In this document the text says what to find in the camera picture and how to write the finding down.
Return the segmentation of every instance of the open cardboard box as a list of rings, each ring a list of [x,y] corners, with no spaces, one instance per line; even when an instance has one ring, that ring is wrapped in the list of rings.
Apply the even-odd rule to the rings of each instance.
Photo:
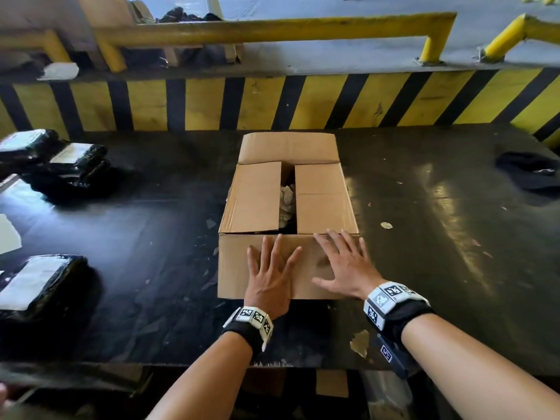
[[[303,248],[292,275],[292,298],[340,297],[311,282],[312,277],[334,278],[313,233],[344,228],[358,236],[337,142],[334,134],[326,133],[252,133],[243,137],[219,230],[218,297],[245,296],[247,248],[260,251],[262,235],[278,230],[280,187],[294,178],[297,234],[284,234],[282,244],[284,259],[298,246]]]

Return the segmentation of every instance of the black wristband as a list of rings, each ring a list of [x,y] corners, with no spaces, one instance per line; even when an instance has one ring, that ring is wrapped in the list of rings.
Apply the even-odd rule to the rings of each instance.
[[[253,361],[255,357],[263,351],[263,342],[262,337],[260,337],[260,332],[251,324],[242,323],[241,321],[232,321],[223,328],[222,334],[225,332],[238,333],[247,341],[249,346],[253,349],[251,361]]]
[[[424,314],[433,314],[430,305],[424,301],[408,300],[398,304],[385,317],[385,327],[382,334],[386,335],[393,342],[402,346],[401,336],[405,326],[410,320]]]

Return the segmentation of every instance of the black table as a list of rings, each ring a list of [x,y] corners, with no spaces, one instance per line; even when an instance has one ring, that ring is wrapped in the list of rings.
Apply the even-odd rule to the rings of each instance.
[[[560,202],[518,190],[493,166],[506,150],[553,155],[508,125],[335,133],[384,277],[530,373],[560,374]],[[111,197],[53,206],[20,181],[1,193],[23,248],[1,255],[0,269],[83,254],[98,286],[60,321],[0,328],[0,361],[190,365],[242,303],[216,297],[217,230],[242,134],[89,133],[124,171]],[[374,332],[360,305],[293,301],[256,364],[387,368],[373,347],[368,360],[350,349],[354,333]]]

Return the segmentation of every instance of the concrete floor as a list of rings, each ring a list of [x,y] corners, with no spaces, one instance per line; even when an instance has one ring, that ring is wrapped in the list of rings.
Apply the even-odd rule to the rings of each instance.
[[[477,48],[492,41],[522,13],[560,22],[560,4],[544,6],[540,0],[527,4],[521,0],[220,0],[220,4],[227,20],[456,11],[455,26],[442,55],[450,69],[472,69]],[[413,59],[420,55],[424,41],[423,37],[410,37],[250,43],[245,44],[242,64],[215,67],[211,72],[291,75],[420,70],[422,68]],[[500,67],[520,64],[560,65],[560,48],[540,41],[526,41],[513,48],[507,55],[507,62]]]

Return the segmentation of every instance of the person's left arm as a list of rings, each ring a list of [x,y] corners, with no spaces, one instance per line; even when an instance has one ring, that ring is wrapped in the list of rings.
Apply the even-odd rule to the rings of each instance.
[[[272,251],[269,238],[262,240],[260,268],[253,248],[247,249],[249,285],[244,305],[257,307],[274,320],[288,312],[290,276],[301,247],[284,266],[282,235]],[[245,338],[225,332],[178,378],[146,420],[228,419],[252,356]]]

